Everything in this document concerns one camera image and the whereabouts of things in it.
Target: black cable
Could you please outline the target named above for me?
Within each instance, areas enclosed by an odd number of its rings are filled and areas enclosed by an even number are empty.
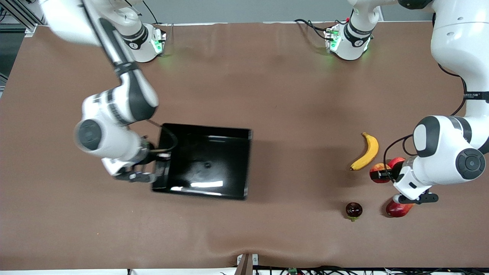
[[[433,17],[431,18],[431,24],[433,25],[433,27],[435,26],[435,20],[436,20],[436,13],[433,13]],[[459,76],[458,74],[451,73],[451,72],[447,71],[445,68],[443,68],[443,66],[442,66],[440,63],[437,63],[437,64],[438,64],[438,67],[440,67],[440,69],[441,69],[441,70],[442,70],[444,73],[446,73],[446,74],[448,74],[448,75],[451,75],[451,76],[460,77],[460,79],[461,79],[461,81],[462,81],[462,85],[463,85],[463,87],[464,87],[464,94],[465,94],[465,93],[467,92],[467,84],[465,83],[465,80],[464,80],[464,79],[463,79],[461,76]],[[456,110],[455,110],[455,111],[454,111],[454,112],[453,112],[453,113],[452,113],[450,116],[456,115],[456,114],[457,114],[457,113],[458,113],[458,112],[459,112],[459,111],[462,109],[462,107],[464,106],[465,102],[466,102],[466,99],[465,99],[465,98],[464,98],[464,99],[462,99],[462,102],[460,103],[459,107],[458,107],[458,108],[457,108],[457,109],[456,109]],[[413,136],[412,134],[411,134],[411,135],[407,135],[407,136],[405,136],[405,137],[402,137],[402,138],[400,138],[400,139],[398,139],[398,140],[394,141],[394,142],[393,142],[393,143],[391,143],[391,145],[389,145],[389,146],[388,146],[388,147],[385,149],[385,151],[384,151],[384,170],[385,170],[385,172],[386,172],[386,173],[387,173],[387,175],[389,176],[389,179],[390,179],[392,182],[394,182],[394,180],[392,179],[391,175],[390,175],[390,174],[387,172],[387,165],[386,165],[386,163],[385,163],[385,162],[386,162],[385,158],[386,158],[387,151],[389,150],[389,148],[391,148],[391,147],[392,147],[392,146],[394,146],[396,143],[398,143],[399,141],[401,141],[401,140],[402,140],[402,149],[404,150],[404,152],[405,152],[407,155],[409,155],[409,156],[412,156],[412,157],[413,157],[413,156],[416,156],[417,154],[410,154],[410,153],[409,153],[409,152],[406,150],[406,147],[405,147],[406,140],[407,140],[408,138],[412,137],[412,136]]]
[[[405,139],[402,140],[402,149],[404,150],[404,152],[406,153],[406,155],[408,156],[416,156],[417,154],[411,154],[409,153],[407,150],[406,150],[406,140],[408,140],[410,137],[412,137],[413,135],[408,135]]]
[[[438,271],[441,271],[441,270],[443,270],[443,268],[437,268],[437,269],[435,269],[433,271],[428,271],[428,272],[416,273],[414,275],[431,275],[432,273],[438,272]]]
[[[156,20],[156,16],[155,14],[153,13],[153,11],[148,7],[148,5],[146,4],[146,2],[143,0],[143,4],[146,6],[146,8],[150,11],[151,15],[153,16],[153,19],[155,20],[155,24],[160,24],[160,22],[158,22],[158,20]]]
[[[410,135],[407,135],[407,136],[401,137],[401,138],[399,138],[398,140],[396,140],[396,141],[392,142],[392,143],[391,143],[391,144],[390,144],[390,145],[389,145],[389,146],[388,146],[388,147],[385,149],[385,151],[384,151],[384,159],[383,159],[383,161],[384,161],[384,162],[383,162],[383,163],[384,163],[384,171],[385,171],[385,173],[387,174],[387,176],[389,177],[389,179],[392,181],[392,183],[394,183],[394,180],[392,179],[391,174],[390,174],[390,173],[387,171],[387,164],[386,164],[386,162],[387,162],[387,160],[386,160],[387,151],[389,151],[389,149],[390,149],[392,146],[396,145],[396,143],[398,143],[399,141],[401,141],[401,140],[403,140],[403,139],[405,139],[405,138],[409,138],[409,136],[410,136]]]
[[[344,269],[342,267],[339,267],[339,266],[321,266],[319,267],[318,269],[320,269],[323,273],[325,273],[326,275],[331,275],[333,273],[338,273],[340,275],[344,275],[343,273],[341,273],[340,271],[344,271],[346,273],[348,273],[348,275],[358,275],[357,273],[351,271],[351,270],[348,270],[348,269]]]
[[[390,268],[390,271],[397,271],[397,273],[392,273],[394,275],[412,275],[414,271],[403,270],[400,268]]]
[[[463,269],[460,269],[460,268],[450,268],[450,272],[451,272],[452,270],[453,270],[453,271],[457,271],[457,272],[462,272],[462,273],[464,273],[465,275],[470,275],[470,272],[467,272],[467,271],[465,271],[465,270],[463,270]]]
[[[337,19],[337,20],[335,20],[334,22],[335,22],[335,23],[338,23],[338,24],[341,24],[341,25],[346,25],[346,24],[348,24],[348,22],[343,23],[343,22],[341,22],[341,21],[340,21],[340,20],[338,20],[338,19]]]
[[[161,124],[158,124],[158,123],[152,121],[151,119],[147,119],[146,121],[149,122],[149,123],[151,123],[151,124],[153,124],[153,125],[155,125],[156,127],[161,127]]]
[[[320,27],[315,26],[314,24],[312,24],[312,22],[310,20],[306,21],[304,19],[296,19],[296,20],[294,20],[294,22],[303,22],[306,25],[308,25],[309,27],[315,28],[315,29],[320,30],[320,31],[325,31],[326,30],[326,28],[320,28]]]
[[[175,134],[172,133],[172,131],[168,130],[166,127],[163,127],[163,126],[161,127],[161,129],[164,130],[172,138],[173,145],[170,148],[150,150],[150,153],[157,153],[158,154],[158,153],[170,152],[173,149],[175,149],[175,147],[178,145],[178,138],[177,138],[177,136],[175,136]]]
[[[333,41],[333,39],[332,39],[332,38],[326,38],[326,37],[322,36],[322,35],[321,35],[321,34],[318,32],[318,31],[325,31],[325,30],[326,30],[325,28],[323,29],[323,28],[320,28],[320,27],[316,27],[316,26],[314,26],[314,24],[312,24],[312,22],[311,22],[310,20],[305,21],[304,19],[296,19],[296,20],[294,20],[294,22],[296,22],[296,23],[298,23],[298,22],[304,22],[304,23],[305,23],[307,26],[311,27],[311,28],[314,30],[314,32],[315,32],[315,33],[316,33],[316,34],[317,34],[319,37],[321,37],[322,39],[327,40],[327,41]]]
[[[8,15],[8,12],[6,9],[4,9],[3,7],[0,7],[0,16],[3,16],[1,19],[0,19],[0,22],[3,21],[3,19],[5,19],[5,17]]]
[[[131,3],[129,3],[127,0],[124,0],[124,1],[127,3],[127,5],[129,5],[129,7],[133,8],[133,10],[135,10],[134,12],[137,12],[138,16],[142,16],[142,14],[138,10],[136,10],[136,8],[133,7],[133,5]]]

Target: cable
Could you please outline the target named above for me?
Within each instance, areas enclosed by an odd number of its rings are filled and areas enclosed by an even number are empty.
[[[131,7],[133,9],[133,11],[138,15],[138,16],[142,16],[142,14],[131,4],[129,3],[127,0],[124,0],[127,5],[129,5],[129,7]]]
[[[341,273],[340,271],[344,271],[346,273],[348,273],[348,275],[358,275],[357,273],[351,271],[351,270],[348,270],[348,269],[345,269],[345,268],[342,268],[342,267],[339,267],[339,266],[321,266],[318,268],[322,273],[325,273],[326,275],[331,275],[333,273],[338,273],[340,275],[344,275],[343,273]]]
[[[337,20],[335,20],[334,22],[335,22],[335,23],[338,23],[338,24],[341,24],[341,25],[346,25],[346,24],[348,24],[348,22],[343,23],[343,22],[341,22],[341,21],[340,21],[340,20],[338,20],[338,19],[337,19]]]
[[[153,125],[155,125],[158,128],[161,127],[161,124],[158,124],[158,123],[152,121],[151,119],[147,119],[146,121],[149,122],[149,123],[151,123],[151,124],[153,124]]]
[[[311,22],[310,20],[306,21],[306,20],[304,20],[304,19],[296,19],[296,20],[294,20],[294,22],[296,22],[296,23],[297,23],[297,22],[303,22],[303,23],[305,23],[306,25],[308,25],[309,27],[311,27],[311,28],[315,28],[315,29],[317,29],[317,30],[319,30],[319,31],[325,31],[325,30],[326,30],[326,28],[320,28],[320,27],[316,27],[315,25],[313,25],[313,24],[312,24],[312,22]]]
[[[175,149],[175,147],[178,145],[178,138],[177,138],[177,136],[175,136],[175,134],[172,133],[172,131],[168,130],[164,126],[161,126],[161,129],[164,130],[172,138],[173,145],[170,148],[166,148],[166,149],[153,149],[153,150],[150,150],[150,153],[153,153],[154,154],[154,153],[166,153],[166,152],[170,152],[173,149]]]
[[[470,275],[470,272],[467,272],[467,271],[465,271],[465,270],[463,270],[463,269],[460,269],[460,268],[450,268],[450,272],[451,272],[452,270],[453,270],[453,271],[457,271],[457,272],[462,272],[462,273],[463,273],[463,274],[465,274],[465,275]]]
[[[155,20],[155,24],[160,24],[160,22],[158,22],[158,20],[156,20],[156,16],[155,14],[153,13],[153,11],[148,7],[148,5],[146,4],[146,2],[143,0],[143,4],[146,6],[146,8],[150,11],[151,15],[153,16],[153,19]]]
[[[408,156],[416,156],[417,154],[411,154],[409,153],[407,150],[406,150],[406,140],[408,140],[410,137],[412,137],[413,135],[408,135],[405,139],[402,140],[402,149],[404,150],[404,152],[406,153],[406,155]]]
[[[4,9],[3,7],[0,7],[0,16],[2,16],[2,18],[0,19],[0,22],[2,22],[2,21],[3,21],[3,19],[5,19],[5,17],[6,17],[7,15],[9,15],[9,14],[8,14],[8,12],[7,12],[7,10],[6,10],[6,9]]]
[[[311,28],[314,30],[314,32],[316,32],[316,34],[317,34],[319,37],[321,37],[322,39],[327,40],[327,41],[333,41],[333,39],[332,39],[332,38],[326,38],[326,37],[322,36],[322,35],[321,35],[321,34],[318,32],[318,31],[325,31],[325,30],[326,30],[325,28],[323,29],[323,28],[319,28],[319,27],[314,26],[314,24],[312,24],[312,22],[311,22],[310,20],[305,21],[304,19],[296,19],[296,20],[294,20],[294,22],[296,22],[296,23],[298,23],[298,22],[304,22],[304,23],[305,23],[307,26],[311,27]]]
[[[433,25],[433,27],[435,26],[435,20],[436,20],[436,13],[433,13],[433,17],[431,18],[431,24]],[[448,75],[451,75],[451,76],[460,77],[460,79],[461,79],[461,81],[462,81],[462,85],[463,85],[463,87],[464,87],[464,94],[465,94],[465,93],[467,92],[467,84],[465,83],[465,80],[464,80],[464,79],[463,79],[461,76],[459,76],[458,74],[451,73],[451,72],[447,71],[445,68],[443,68],[443,66],[442,66],[440,63],[437,63],[437,64],[438,64],[438,67],[439,67],[439,68],[440,68],[440,69],[441,69],[441,70],[442,70],[444,73],[446,73],[446,74],[448,74]],[[450,116],[456,115],[456,114],[457,114],[457,113],[458,113],[458,112],[459,112],[459,111],[462,109],[462,107],[464,106],[465,102],[466,102],[466,99],[465,99],[465,98],[463,98],[463,99],[462,99],[462,102],[461,102],[461,103],[460,103],[460,105],[459,105],[459,107],[458,107],[458,108],[457,108],[457,109],[456,109],[456,110],[455,110],[455,111],[454,111],[454,112],[453,112],[453,113],[452,113]],[[408,138],[412,137],[412,136],[413,136],[413,135],[412,135],[412,134],[410,134],[410,135],[407,135],[407,136],[405,136],[405,137],[402,137],[402,138],[400,138],[400,139],[398,139],[398,140],[394,141],[394,142],[393,142],[393,143],[391,143],[391,145],[389,145],[389,146],[388,146],[388,147],[385,149],[385,151],[384,151],[384,159],[383,159],[383,160],[384,160],[384,163],[383,163],[383,164],[384,164],[384,170],[385,170],[385,173],[387,173],[387,175],[389,176],[389,179],[390,179],[392,182],[394,182],[394,180],[392,179],[391,175],[390,175],[390,174],[387,172],[387,165],[386,165],[386,163],[385,163],[385,162],[386,162],[386,159],[385,159],[385,158],[386,158],[386,155],[387,155],[387,151],[389,150],[389,148],[391,148],[391,147],[392,147],[392,146],[394,146],[396,143],[398,143],[399,141],[401,141],[401,140],[402,140],[402,149],[404,150],[404,152],[405,152],[407,155],[409,155],[409,156],[412,156],[412,157],[413,157],[413,156],[416,156],[417,154],[410,154],[410,153],[409,153],[409,152],[406,150],[406,146],[405,146],[405,144],[406,144],[406,140],[407,140]]]

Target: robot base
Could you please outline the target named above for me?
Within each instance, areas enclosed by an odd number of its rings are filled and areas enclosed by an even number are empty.
[[[326,50],[328,53],[332,52],[341,59],[351,61],[360,58],[368,49],[371,38],[366,42],[360,41],[362,44],[354,47],[350,41],[341,35],[346,26],[345,24],[336,24],[324,31],[324,37],[332,39],[332,41],[326,40]]]
[[[129,43],[129,48],[134,56],[134,60],[140,63],[149,62],[157,56],[164,54],[165,42],[166,42],[166,32],[150,25],[144,24],[148,30],[148,38],[139,49],[134,49],[133,44]]]

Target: wall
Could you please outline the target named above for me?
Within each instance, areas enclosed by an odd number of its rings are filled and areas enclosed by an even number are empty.
[[[345,19],[352,10],[346,0],[145,0],[162,23],[248,23]],[[142,21],[154,23],[143,4],[135,6]],[[385,6],[386,21],[431,20],[431,14],[399,5]]]

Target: black tray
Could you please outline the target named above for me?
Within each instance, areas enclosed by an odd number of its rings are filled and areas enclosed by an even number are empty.
[[[252,131],[165,123],[159,148],[177,145],[170,160],[157,161],[162,176],[153,183],[154,192],[211,196],[245,200]]]

